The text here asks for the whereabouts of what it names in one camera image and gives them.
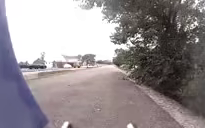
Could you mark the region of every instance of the road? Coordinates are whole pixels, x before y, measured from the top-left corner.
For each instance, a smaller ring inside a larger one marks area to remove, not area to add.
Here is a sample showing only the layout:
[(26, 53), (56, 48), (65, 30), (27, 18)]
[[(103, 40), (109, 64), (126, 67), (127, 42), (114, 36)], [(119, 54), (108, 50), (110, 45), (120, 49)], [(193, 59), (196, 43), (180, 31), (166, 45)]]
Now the road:
[(74, 128), (181, 128), (146, 94), (123, 79), (113, 66), (104, 66), (28, 81), (50, 120), (50, 128), (64, 120)]

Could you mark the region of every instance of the road edge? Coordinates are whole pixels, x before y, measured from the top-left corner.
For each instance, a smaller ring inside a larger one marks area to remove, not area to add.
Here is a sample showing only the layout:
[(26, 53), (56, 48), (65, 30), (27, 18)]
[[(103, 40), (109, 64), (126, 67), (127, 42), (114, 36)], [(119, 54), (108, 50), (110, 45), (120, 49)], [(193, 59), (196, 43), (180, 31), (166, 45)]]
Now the road edge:
[(50, 76), (62, 75), (62, 74), (65, 74), (65, 73), (72, 73), (72, 72), (76, 72), (76, 71), (89, 70), (89, 69), (92, 69), (92, 68), (99, 68), (99, 67), (80, 68), (80, 69), (77, 69), (77, 70), (56, 70), (56, 71), (33, 72), (33, 73), (30, 73), (30, 74), (23, 74), (23, 77), (26, 81), (29, 81), (29, 80), (47, 78), (47, 77), (50, 77)]
[[(116, 67), (121, 73), (128, 76), (128, 73), (119, 67)], [(134, 86), (142, 90), (148, 95), (158, 106), (166, 111), (176, 122), (178, 122), (184, 128), (205, 128), (205, 119), (201, 116), (196, 116), (190, 110), (183, 107), (176, 101), (154, 91), (153, 89), (138, 85), (135, 80), (127, 78), (134, 83)]]

